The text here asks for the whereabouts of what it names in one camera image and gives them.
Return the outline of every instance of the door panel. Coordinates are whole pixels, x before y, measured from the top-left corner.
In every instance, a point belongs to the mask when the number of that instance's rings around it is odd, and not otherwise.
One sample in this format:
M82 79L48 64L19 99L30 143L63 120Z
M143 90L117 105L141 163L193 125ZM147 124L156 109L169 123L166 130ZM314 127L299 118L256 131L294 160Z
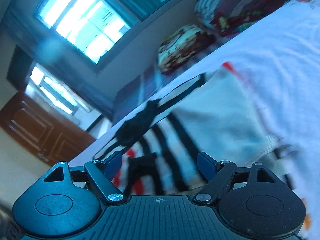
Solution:
M42 98L30 98L23 92L18 92L0 111L0 125L30 153L51 166L71 161L95 141Z

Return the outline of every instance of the crosshair symbol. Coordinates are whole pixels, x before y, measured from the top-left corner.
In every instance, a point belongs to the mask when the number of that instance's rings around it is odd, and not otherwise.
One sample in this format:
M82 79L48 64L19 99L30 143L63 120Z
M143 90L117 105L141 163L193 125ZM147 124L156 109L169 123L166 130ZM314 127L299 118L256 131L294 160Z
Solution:
M157 198L156 201L157 201L158 203L162 203L162 202L164 201L164 199L163 199L163 198Z

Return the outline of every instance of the black and white striped fabric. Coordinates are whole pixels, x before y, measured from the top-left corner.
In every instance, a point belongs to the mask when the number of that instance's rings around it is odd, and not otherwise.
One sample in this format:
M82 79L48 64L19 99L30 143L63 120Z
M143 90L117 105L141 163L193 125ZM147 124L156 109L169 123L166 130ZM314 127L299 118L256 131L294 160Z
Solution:
M115 137L94 158L103 161L122 152L123 165L113 183L125 195L169 195L206 183L196 166L202 151L244 167L265 158L277 175L284 175L270 156L276 144L261 127L238 79L220 69L162 98L149 129L132 145L121 145Z

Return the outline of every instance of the window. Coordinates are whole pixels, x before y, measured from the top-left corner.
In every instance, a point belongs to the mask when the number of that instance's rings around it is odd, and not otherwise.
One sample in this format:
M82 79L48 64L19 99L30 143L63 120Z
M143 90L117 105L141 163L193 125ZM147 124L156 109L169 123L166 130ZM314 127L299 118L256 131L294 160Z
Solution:
M39 17L96 64L129 26L103 0L77 0L59 19L70 1L48 0Z
M55 80L39 64L33 68L30 76L30 85L36 88L42 96L51 104L67 114L74 114L79 108L90 112L92 107L75 95L70 89Z
M37 17L96 64L162 4L163 0L44 0Z

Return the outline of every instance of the striped pillow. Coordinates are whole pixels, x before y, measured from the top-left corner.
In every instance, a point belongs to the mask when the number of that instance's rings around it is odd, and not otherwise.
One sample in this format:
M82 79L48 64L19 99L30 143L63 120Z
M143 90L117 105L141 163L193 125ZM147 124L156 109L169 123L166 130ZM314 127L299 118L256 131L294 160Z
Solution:
M236 17L254 9L260 0L199 0L196 4L195 13L199 20L208 26L216 13L225 17Z

